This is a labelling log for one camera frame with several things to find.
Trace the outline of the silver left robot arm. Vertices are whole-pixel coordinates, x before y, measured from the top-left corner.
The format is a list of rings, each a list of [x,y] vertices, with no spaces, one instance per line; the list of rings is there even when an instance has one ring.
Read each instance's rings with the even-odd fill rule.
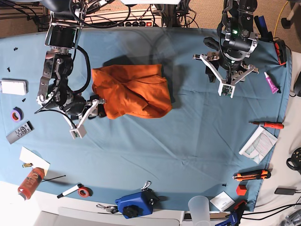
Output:
[[[205,64],[210,82],[219,82],[219,96],[233,97],[237,83],[244,82],[250,73],[259,73],[258,68],[244,61],[259,42],[253,30],[256,8],[255,0],[224,1],[221,22],[216,29],[219,39],[204,38],[204,44],[212,51],[193,56]]]

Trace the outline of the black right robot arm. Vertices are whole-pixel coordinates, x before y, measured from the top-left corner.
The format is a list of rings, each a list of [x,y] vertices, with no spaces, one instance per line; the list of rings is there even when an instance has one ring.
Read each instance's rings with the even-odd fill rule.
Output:
[[[43,75],[40,79],[37,103],[40,112],[57,112],[63,115],[70,126],[73,138],[86,135],[84,122],[101,116],[105,103],[103,98],[92,95],[86,100],[82,93],[91,81],[91,66],[87,52],[78,45],[84,27],[83,20],[87,16],[92,1],[59,1],[45,0],[43,4],[50,10],[50,24],[45,45],[51,49],[46,52]],[[81,52],[87,67],[87,80],[83,87],[73,91],[68,85],[68,77],[74,66],[75,54]]]

